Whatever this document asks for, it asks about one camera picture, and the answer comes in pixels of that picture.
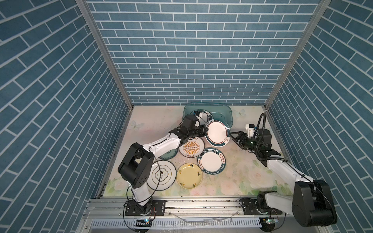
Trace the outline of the white plate green red rim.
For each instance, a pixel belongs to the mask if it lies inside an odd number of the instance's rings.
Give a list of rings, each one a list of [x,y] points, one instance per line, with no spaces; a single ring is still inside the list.
[[[197,117],[195,127],[199,127],[201,125],[205,125],[206,127],[208,127],[209,123],[214,120],[213,115],[203,109],[195,110],[191,112],[191,115],[195,115]]]

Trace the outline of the white plate green lettered rim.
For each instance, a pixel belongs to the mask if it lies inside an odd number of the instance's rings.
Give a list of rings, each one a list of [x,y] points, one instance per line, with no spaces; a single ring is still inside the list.
[[[226,167],[224,154],[215,148],[206,148],[198,157],[197,163],[200,169],[208,175],[217,175]]]

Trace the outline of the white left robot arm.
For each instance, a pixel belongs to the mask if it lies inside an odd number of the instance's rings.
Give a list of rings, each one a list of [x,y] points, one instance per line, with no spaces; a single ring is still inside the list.
[[[206,136],[207,132],[208,126],[200,123],[196,115],[189,114],[165,137],[144,145],[132,144],[118,166],[118,173],[129,184],[135,203],[143,207],[152,201],[146,181],[157,158],[192,138]]]

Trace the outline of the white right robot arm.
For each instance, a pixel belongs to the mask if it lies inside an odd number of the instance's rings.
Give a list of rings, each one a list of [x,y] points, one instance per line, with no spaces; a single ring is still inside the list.
[[[245,132],[233,132],[231,139],[242,150],[252,152],[257,160],[283,179],[292,191],[291,196],[275,191],[259,192],[256,208],[266,214],[279,210],[295,217],[303,227],[326,227],[338,221],[331,189],[324,180],[316,180],[294,166],[272,148],[271,132],[262,129],[249,137]]]

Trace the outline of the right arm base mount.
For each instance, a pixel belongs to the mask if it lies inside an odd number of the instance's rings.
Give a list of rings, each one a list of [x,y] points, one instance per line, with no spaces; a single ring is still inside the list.
[[[239,199],[244,215],[261,215],[258,211],[256,200],[248,197]]]

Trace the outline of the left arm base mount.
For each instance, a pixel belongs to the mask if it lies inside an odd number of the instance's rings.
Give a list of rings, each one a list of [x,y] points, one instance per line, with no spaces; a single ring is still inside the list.
[[[126,216],[163,216],[165,213],[166,201],[165,200],[149,200],[144,206],[138,204],[134,200],[129,200],[125,204]]]

